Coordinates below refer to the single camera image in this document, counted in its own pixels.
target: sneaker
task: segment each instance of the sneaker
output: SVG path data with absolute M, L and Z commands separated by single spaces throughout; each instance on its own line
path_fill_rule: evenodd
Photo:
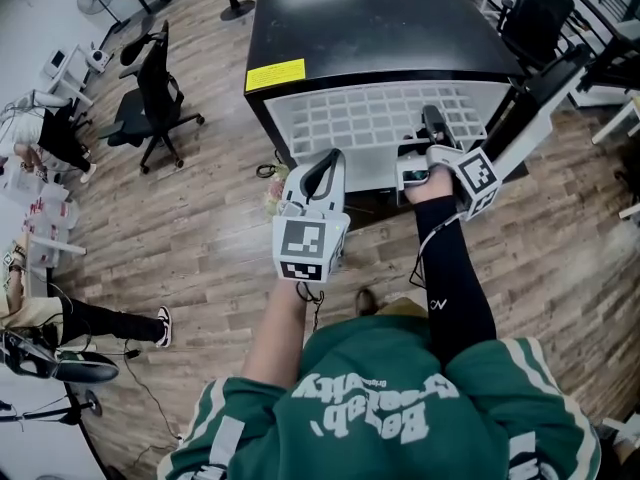
M 96 173 L 96 170 L 98 169 L 98 166 L 96 164 L 91 164 L 91 167 L 89 167 L 89 171 L 85 172 L 81 177 L 80 177 L 80 183 L 89 183 L 89 180 L 91 179 L 91 176 L 93 176 Z
M 362 288 L 356 294 L 356 315 L 370 316 L 378 312 L 378 302 L 376 296 L 369 288 Z
M 171 313 L 169 313 L 167 306 L 162 306 L 158 311 L 158 320 L 164 325 L 164 336 L 156 341 L 156 347 L 167 348 L 171 345 L 171 327 L 173 325 Z

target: yellow label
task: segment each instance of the yellow label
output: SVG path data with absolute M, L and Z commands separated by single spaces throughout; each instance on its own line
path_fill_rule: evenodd
M 247 91 L 293 82 L 294 80 L 304 80 L 305 76 L 304 59 L 251 69 L 247 71 Z

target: person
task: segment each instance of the person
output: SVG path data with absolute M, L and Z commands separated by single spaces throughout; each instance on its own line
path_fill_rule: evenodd
M 444 167 L 406 195 L 421 241 L 456 213 Z M 422 263 L 428 318 L 401 299 L 304 350 L 305 302 L 279 280 L 240 376 L 205 388 L 158 478 L 593 479 L 593 428 L 538 341 L 497 339 L 459 221 Z
M 34 172 L 48 182 L 47 168 L 35 151 L 36 146 L 63 162 L 82 171 L 81 183 L 88 183 L 97 170 L 97 165 L 85 158 L 85 150 L 73 136 L 69 127 L 70 104 L 53 114 L 48 109 L 40 116 L 35 110 L 15 110 L 14 114 L 0 126 L 0 164 L 17 155 L 22 159 L 22 168 Z
M 640 478 L 640 450 L 634 442 L 638 436 L 626 429 L 615 431 L 604 423 L 596 431 L 600 437 L 602 460 L 597 480 L 637 480 Z
M 150 341 L 158 347 L 171 344 L 172 319 L 162 306 L 157 318 L 121 313 L 93 306 L 65 295 L 59 297 L 24 297 L 22 276 L 25 271 L 26 246 L 21 239 L 12 252 L 8 289 L 0 287 L 0 329 L 41 331 L 38 337 L 51 349 L 80 336 L 103 336 L 136 341 Z

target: wooden floor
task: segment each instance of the wooden floor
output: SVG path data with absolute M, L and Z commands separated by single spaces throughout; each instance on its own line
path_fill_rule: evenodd
M 251 18 L 223 23 L 225 6 L 174 0 L 159 14 L 171 23 L 170 70 L 188 107 L 207 118 L 202 128 L 190 123 L 174 134 L 183 169 L 159 150 L 143 177 L 142 149 L 99 144 L 95 131 L 112 122 L 135 81 L 118 80 L 114 60 L 89 84 L 94 126 L 82 138 L 98 172 L 86 187 L 69 181 L 83 212 L 71 238 L 88 254 L 65 260 L 55 275 L 69 295 L 90 303 L 150 316 L 171 307 L 173 346 L 145 346 L 130 364 L 174 432 L 185 428 L 207 382 L 238 372 L 275 279 L 267 184 L 254 175 L 273 147 L 242 94 Z M 129 27 L 107 49 L 136 33 Z M 629 411 L 640 384 L 640 233 L 617 218 L 630 202 L 613 177 L 622 138 L 590 143 L 602 119 L 598 111 L 558 112 L 554 135 L 527 162 L 530 176 L 504 187 L 490 211 L 464 226 L 500 335 L 540 338 L 561 387 L 594 421 Z M 408 282 L 417 245 L 409 214 L 351 233 L 320 325 L 351 318 L 363 285 L 385 300 L 419 298 Z M 123 348 L 95 342 L 103 352 Z M 104 416 L 84 420 L 105 463 L 130 479 L 151 478 L 162 452 L 127 467 L 148 445 L 173 441 L 153 400 L 114 359 L 120 376 L 96 390 Z

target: black arm sleeve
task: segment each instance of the black arm sleeve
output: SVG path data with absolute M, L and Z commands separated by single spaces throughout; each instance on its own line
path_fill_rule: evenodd
M 456 213 L 453 196 L 417 204 L 420 243 Z M 422 254 L 433 353 L 447 364 L 466 348 L 496 339 L 487 298 L 471 265 L 459 221 L 438 231 Z

